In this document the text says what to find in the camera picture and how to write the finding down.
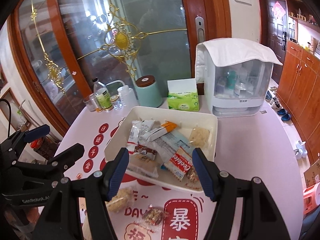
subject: green tissue package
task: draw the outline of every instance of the green tissue package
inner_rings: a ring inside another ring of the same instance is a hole
[[[169,109],[199,111],[199,98],[195,78],[168,80]]]

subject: gold decoration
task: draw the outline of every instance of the gold decoration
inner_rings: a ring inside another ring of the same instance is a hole
[[[50,58],[49,55],[46,53],[38,28],[37,28],[37,24],[36,24],[36,17],[37,17],[37,9],[34,8],[33,6],[33,0],[31,0],[31,21],[33,21],[34,25],[35,25],[35,29],[36,29],[36,33],[37,33],[37,37],[39,39],[42,51],[43,51],[43,55],[44,55],[44,60],[46,62],[46,66],[49,70],[49,74],[48,74],[48,78],[51,80],[52,83],[54,83],[62,93],[65,94],[65,89],[63,86],[63,82],[62,82],[62,78],[61,78],[61,69],[60,67],[55,64]]]
[[[111,43],[104,44],[100,48],[95,51],[92,51],[80,58],[84,58],[94,52],[99,50],[106,50],[110,53],[111,56],[117,58],[121,63],[124,63],[127,66],[126,72],[130,74],[130,76],[135,80],[136,68],[133,66],[133,62],[137,57],[137,53],[141,48],[141,40],[146,38],[152,34],[166,33],[166,32],[175,32],[175,31],[186,31],[187,29],[175,29],[175,30],[164,30],[153,33],[145,33],[140,32],[138,28],[129,23],[124,17],[120,17],[117,12],[119,8],[117,8],[111,0],[109,1],[109,12],[108,15],[112,15],[112,20],[114,27],[111,27],[109,24],[107,25],[107,30],[105,31],[105,39],[107,37],[108,32],[112,31],[114,34],[114,38],[110,41]]]

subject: cable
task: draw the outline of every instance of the cable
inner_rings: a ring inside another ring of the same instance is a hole
[[[9,107],[9,125],[8,125],[8,137],[9,137],[10,136],[10,126],[11,126],[11,106],[10,106],[10,103],[8,102],[7,99],[1,98],[0,102],[7,103],[8,107]]]

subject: wooden cabinet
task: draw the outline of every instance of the wooden cabinet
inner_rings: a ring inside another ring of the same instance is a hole
[[[303,108],[309,99],[316,77],[317,74],[313,69],[301,61],[298,76],[287,103],[287,106],[290,108],[291,113],[296,119],[299,119]]]
[[[283,107],[306,140],[310,163],[320,153],[320,60],[288,41],[283,72],[277,90]]]
[[[288,53],[285,55],[283,70],[277,90],[281,99],[287,103],[300,68],[300,59]]]

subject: table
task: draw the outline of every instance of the table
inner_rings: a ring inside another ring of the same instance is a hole
[[[199,99],[200,112],[209,113],[204,97],[200,96]],[[167,108],[167,103],[164,102],[161,107]],[[299,238],[303,218],[299,167],[289,139],[270,104],[264,102],[261,109],[266,110],[266,113],[218,119],[215,163],[220,170],[228,171],[239,179],[260,177],[273,196],[291,239],[296,240]],[[85,108],[79,114],[61,142],[57,154],[75,143],[84,145],[85,152],[84,156],[65,172],[65,176],[72,180],[76,177],[86,178],[104,166],[104,148],[129,111],[130,109],[123,107],[118,111],[90,113]],[[173,240],[178,239],[177,236],[188,240],[204,238],[215,207],[215,203],[204,193],[178,192],[125,175],[121,187],[128,186],[133,187],[135,192],[134,205],[118,214],[110,214],[119,239],[167,240],[171,237]],[[139,222],[141,214],[150,204],[172,210],[174,207],[183,208],[188,212],[189,222],[177,222],[178,227],[173,229],[174,226],[170,227],[170,220],[174,215],[172,214],[162,229],[159,228],[153,233],[141,229],[138,233],[135,223]],[[81,210],[82,219],[84,213],[84,210]],[[241,213],[242,199],[238,198],[230,236],[232,240],[238,237]]]

